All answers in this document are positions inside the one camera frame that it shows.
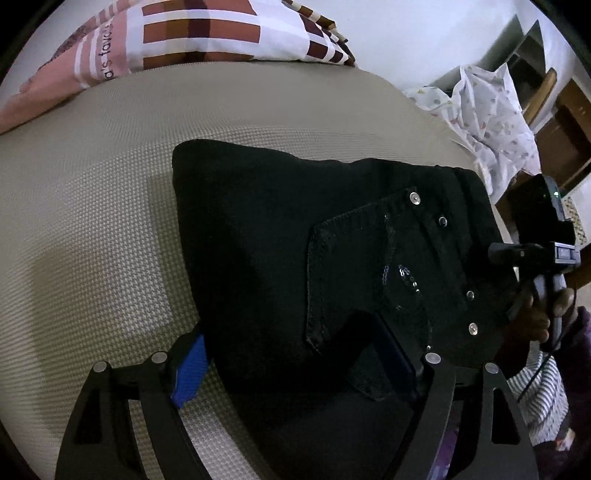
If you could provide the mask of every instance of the silver screw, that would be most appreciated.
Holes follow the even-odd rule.
[[[104,372],[105,370],[107,370],[107,362],[105,362],[104,360],[101,360],[100,362],[95,363],[92,366],[92,369],[100,374],[101,372]]]
[[[152,361],[155,364],[162,364],[166,361],[167,358],[168,355],[166,355],[166,352],[156,352],[154,355],[152,355]]]
[[[418,195],[417,192],[412,192],[410,194],[410,201],[414,204],[414,205],[418,205],[419,203],[421,203],[421,197]]]
[[[490,374],[493,374],[493,375],[494,375],[494,374],[497,374],[497,373],[499,372],[499,366],[498,366],[497,364],[493,364],[493,363],[490,363],[490,362],[489,362],[489,363],[487,363],[487,364],[484,366],[484,368],[485,368],[485,370],[486,370],[487,372],[489,372]]]
[[[429,352],[427,355],[425,355],[425,360],[432,365],[437,365],[439,362],[441,362],[441,357],[435,352]]]

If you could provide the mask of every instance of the gray fabric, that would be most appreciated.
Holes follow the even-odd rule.
[[[0,419],[33,470],[53,478],[95,361],[140,362],[198,320],[177,232],[175,145],[213,138],[315,160],[472,168],[454,135],[361,70],[205,63],[113,80],[1,136]],[[148,474],[161,478],[132,411]],[[181,414],[214,479],[274,478],[215,369]]]

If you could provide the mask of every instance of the back pocket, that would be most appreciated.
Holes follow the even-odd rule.
[[[417,204],[414,192],[326,220],[308,245],[306,340],[376,400],[393,389],[372,344],[371,314],[387,309],[387,322],[426,351],[434,329],[465,309],[462,264],[442,241],[437,201]],[[433,305],[443,314],[434,314]]]

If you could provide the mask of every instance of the black cable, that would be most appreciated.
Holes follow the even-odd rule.
[[[554,345],[550,349],[550,352],[548,353],[548,355],[546,355],[546,358],[544,358],[542,360],[542,363],[540,364],[540,366],[538,367],[538,369],[535,371],[534,375],[530,378],[530,381],[527,382],[527,385],[523,389],[523,392],[521,392],[519,394],[519,397],[517,397],[517,403],[521,402],[521,400],[523,399],[523,397],[525,396],[525,394],[527,393],[527,391],[530,389],[530,387],[534,383],[534,380],[536,379],[536,377],[544,369],[544,367],[546,366],[546,364],[548,363],[548,361],[550,360],[550,358],[552,357],[552,355],[554,355],[556,353],[556,351],[558,350],[557,347],[560,345],[560,342],[562,341],[562,339],[564,338],[564,336],[566,335],[566,333],[570,330],[570,326],[573,324],[573,321],[574,321],[573,317],[574,317],[575,312],[577,310],[577,306],[576,305],[577,305],[577,290],[575,288],[575,290],[574,290],[574,299],[573,299],[573,313],[570,316],[571,317],[570,318],[570,321],[568,322],[568,324],[566,326],[563,325],[562,331],[560,332],[560,335],[558,336],[558,339],[556,340],[556,342],[554,343]]]

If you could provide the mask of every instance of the purple clothing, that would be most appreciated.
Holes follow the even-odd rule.
[[[585,307],[579,307],[577,313],[561,349],[554,354],[569,400],[570,428],[576,437],[570,452],[557,452],[554,442],[534,448],[541,480],[557,478],[561,473],[561,478],[571,478],[569,461],[591,455],[591,451],[585,451],[591,442],[591,314]]]
[[[586,440],[591,437],[591,314],[585,307],[578,312],[554,359],[569,399],[570,427]]]

